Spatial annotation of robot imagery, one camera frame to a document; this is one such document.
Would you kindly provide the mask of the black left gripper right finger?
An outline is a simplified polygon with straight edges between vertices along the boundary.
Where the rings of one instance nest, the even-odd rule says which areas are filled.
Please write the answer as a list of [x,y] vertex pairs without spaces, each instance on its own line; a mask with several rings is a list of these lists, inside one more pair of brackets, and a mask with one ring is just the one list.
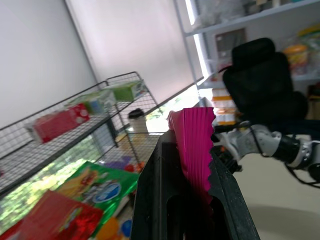
[[259,240],[260,236],[244,200],[238,182],[214,149],[210,150],[211,162],[208,194],[211,206],[221,215],[219,222],[225,226],[229,240]]

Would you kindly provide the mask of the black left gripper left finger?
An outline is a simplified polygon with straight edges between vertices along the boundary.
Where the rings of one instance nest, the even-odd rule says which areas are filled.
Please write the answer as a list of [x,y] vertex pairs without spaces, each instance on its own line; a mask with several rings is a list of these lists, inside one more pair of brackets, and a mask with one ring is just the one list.
[[186,231],[186,191],[174,131],[161,135],[139,176],[130,238],[183,240]]

